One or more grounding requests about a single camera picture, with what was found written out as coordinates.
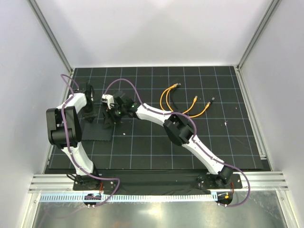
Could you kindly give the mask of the black network switch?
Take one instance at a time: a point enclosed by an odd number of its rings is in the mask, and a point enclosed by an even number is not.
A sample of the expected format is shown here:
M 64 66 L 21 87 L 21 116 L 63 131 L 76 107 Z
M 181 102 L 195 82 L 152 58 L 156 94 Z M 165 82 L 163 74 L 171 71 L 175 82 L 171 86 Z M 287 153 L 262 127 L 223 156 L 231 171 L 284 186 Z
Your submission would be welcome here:
M 83 141 L 111 141 L 113 128 L 104 128 L 102 123 L 85 123 Z

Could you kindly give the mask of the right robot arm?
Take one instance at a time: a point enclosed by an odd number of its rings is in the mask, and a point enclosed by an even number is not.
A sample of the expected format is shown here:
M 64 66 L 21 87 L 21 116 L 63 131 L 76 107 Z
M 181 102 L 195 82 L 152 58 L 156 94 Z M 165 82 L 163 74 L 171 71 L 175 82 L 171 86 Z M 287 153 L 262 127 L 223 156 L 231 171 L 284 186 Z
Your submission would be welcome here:
M 150 121 L 164 128 L 169 140 L 190 151 L 214 175 L 214 183 L 219 188 L 231 184 L 233 169 L 219 159 L 197 136 L 193 120 L 179 112 L 164 111 L 146 103 L 136 103 L 130 98 L 102 95 L 104 119 L 111 124 L 117 123 L 127 115 L 130 118 Z

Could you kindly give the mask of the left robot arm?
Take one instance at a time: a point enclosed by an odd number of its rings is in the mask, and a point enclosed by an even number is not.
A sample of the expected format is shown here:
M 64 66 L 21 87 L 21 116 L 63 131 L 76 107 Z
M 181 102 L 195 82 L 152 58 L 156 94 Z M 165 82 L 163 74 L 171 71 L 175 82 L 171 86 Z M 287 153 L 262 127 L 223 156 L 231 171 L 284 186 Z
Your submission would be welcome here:
M 74 165 L 76 174 L 67 174 L 74 181 L 74 189 L 96 190 L 101 179 L 81 143 L 82 129 L 78 113 L 89 123 L 96 117 L 94 89 L 89 83 L 83 84 L 79 90 L 73 90 L 63 104 L 46 110 L 48 140 L 63 151 Z

